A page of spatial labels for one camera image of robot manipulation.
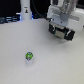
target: cable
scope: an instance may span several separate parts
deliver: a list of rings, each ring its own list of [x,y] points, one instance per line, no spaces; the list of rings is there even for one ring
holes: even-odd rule
[[[36,13],[37,13],[41,18],[47,19],[46,17],[42,16],[42,15],[37,11],[33,0],[32,0],[32,3],[33,3],[33,7],[34,7]]]

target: white robot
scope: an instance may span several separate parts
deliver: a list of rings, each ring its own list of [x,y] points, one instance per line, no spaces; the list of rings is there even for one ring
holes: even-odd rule
[[[84,10],[76,8],[77,2],[78,0],[51,0],[47,19],[52,34],[72,40],[75,31],[83,29]]]

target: white table surface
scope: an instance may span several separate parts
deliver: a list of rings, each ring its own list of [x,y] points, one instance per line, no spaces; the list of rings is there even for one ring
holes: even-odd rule
[[[0,24],[0,84],[84,84],[84,30],[65,41],[43,19]]]

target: black component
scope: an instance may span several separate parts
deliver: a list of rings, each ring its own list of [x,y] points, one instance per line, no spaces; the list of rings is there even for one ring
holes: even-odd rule
[[[58,5],[58,0],[53,0],[54,5]]]
[[[0,24],[8,23],[7,20],[3,17],[0,18]]]
[[[66,40],[72,40],[74,37],[75,32],[71,31],[68,35],[65,36]]]
[[[51,34],[55,34],[54,27],[50,24],[49,24],[49,31],[50,31]]]
[[[48,20],[50,22],[51,21],[51,18],[46,18],[46,20]]]
[[[66,40],[71,40],[74,37],[75,32],[74,31],[70,31],[68,28],[64,28],[64,29],[60,29],[60,28],[54,28],[51,24],[49,24],[49,32],[51,34],[55,35],[55,32],[59,31],[59,32],[63,32],[65,34],[64,39]]]

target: green object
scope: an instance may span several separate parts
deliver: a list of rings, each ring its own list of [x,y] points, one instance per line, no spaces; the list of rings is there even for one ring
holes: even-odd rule
[[[26,59],[27,60],[31,60],[33,58],[33,54],[31,53],[31,52],[28,52],[27,54],[26,54]]]

